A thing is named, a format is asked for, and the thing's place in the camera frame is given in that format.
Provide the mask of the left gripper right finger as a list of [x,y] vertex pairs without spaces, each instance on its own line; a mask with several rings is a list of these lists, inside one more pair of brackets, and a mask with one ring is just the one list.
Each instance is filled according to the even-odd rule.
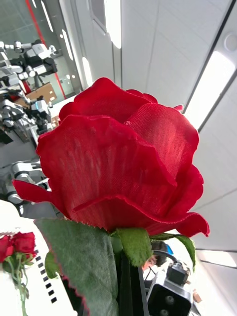
[[133,316],[148,316],[147,296],[142,269],[130,266]]

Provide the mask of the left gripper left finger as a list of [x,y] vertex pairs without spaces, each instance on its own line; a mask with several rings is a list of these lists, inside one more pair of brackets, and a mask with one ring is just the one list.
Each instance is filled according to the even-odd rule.
[[130,263],[126,256],[120,257],[118,269],[118,314],[131,315]]

